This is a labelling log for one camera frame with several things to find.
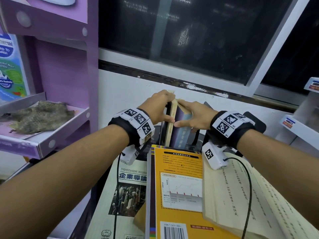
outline yellow book cover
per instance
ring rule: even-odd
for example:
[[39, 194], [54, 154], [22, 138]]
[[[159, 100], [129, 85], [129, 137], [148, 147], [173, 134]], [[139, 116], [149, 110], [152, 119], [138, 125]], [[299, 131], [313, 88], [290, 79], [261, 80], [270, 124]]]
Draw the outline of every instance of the yellow book cover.
[[150, 238], [238, 238], [203, 219], [201, 153], [152, 145], [151, 166]]

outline white window frame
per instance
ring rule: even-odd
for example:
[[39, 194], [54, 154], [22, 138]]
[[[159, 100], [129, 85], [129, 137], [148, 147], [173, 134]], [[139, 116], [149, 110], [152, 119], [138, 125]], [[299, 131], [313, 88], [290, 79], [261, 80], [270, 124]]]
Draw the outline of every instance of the white window frame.
[[[152, 72], [160, 74], [163, 76], [169, 76], [175, 79], [184, 80], [186, 83], [191, 82], [195, 84], [205, 85], [208, 87], [224, 90], [227, 92], [232, 92], [244, 96], [253, 96], [256, 93], [262, 79], [264, 78], [266, 72], [268, 71], [270, 65], [274, 61], [278, 52], [280, 51], [282, 45], [286, 41], [293, 27], [295, 26], [300, 15], [304, 11], [309, 0], [293, 0], [289, 6], [285, 16], [283, 17], [279, 27], [277, 28], [273, 38], [269, 42], [266, 51], [262, 55], [257, 67], [255, 68], [252, 76], [249, 78], [247, 85], [239, 84], [236, 82], [219, 79], [217, 77], [203, 75], [197, 72], [189, 71], [186, 69], [158, 63], [151, 60], [146, 60], [119, 52], [114, 52], [106, 49], [99, 49], [99, 59], [108, 61], [115, 64], [120, 64], [128, 66], [135, 69], [144, 70], [147, 72]], [[265, 94], [267, 90], [264, 88], [259, 88], [258, 93]]]

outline open book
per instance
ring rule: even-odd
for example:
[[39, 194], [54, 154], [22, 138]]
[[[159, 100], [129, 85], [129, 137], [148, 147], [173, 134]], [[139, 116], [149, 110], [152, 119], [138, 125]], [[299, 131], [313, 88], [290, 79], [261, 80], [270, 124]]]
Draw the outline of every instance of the open book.
[[[252, 205], [245, 238], [319, 238], [319, 232], [245, 159], [252, 181]], [[249, 203], [249, 181], [242, 165], [230, 159], [222, 170], [203, 159], [203, 217], [237, 236], [242, 235]]]

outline shelf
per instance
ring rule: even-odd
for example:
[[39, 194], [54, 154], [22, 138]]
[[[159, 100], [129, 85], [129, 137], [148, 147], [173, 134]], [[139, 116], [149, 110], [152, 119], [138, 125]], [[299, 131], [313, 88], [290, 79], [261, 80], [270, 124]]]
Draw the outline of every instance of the shelf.
[[305, 85], [304, 89], [319, 93], [319, 78], [311, 77]]
[[[42, 0], [28, 1], [30, 5], [13, 0], [0, 0], [1, 24], [5, 32], [16, 35], [86, 40], [83, 33], [87, 35], [87, 3], [84, 3], [81, 9], [75, 10], [78, 5], [64, 7]], [[26, 21], [26, 27], [19, 23], [18, 17]]]
[[[0, 113], [12, 112], [29, 107], [37, 101], [45, 100], [45, 93], [28, 96], [23, 99], [5, 103], [0, 106]], [[27, 156], [30, 158], [43, 158], [53, 151], [60, 142], [75, 132], [89, 118], [89, 108], [83, 109], [68, 106], [69, 110], [77, 111], [75, 116], [54, 131], [41, 132], [26, 139], [0, 135], [0, 150]]]
[[293, 132], [296, 136], [309, 143], [311, 146], [319, 150], [319, 133], [305, 124], [301, 123], [292, 115], [284, 116], [280, 124], [289, 131]]

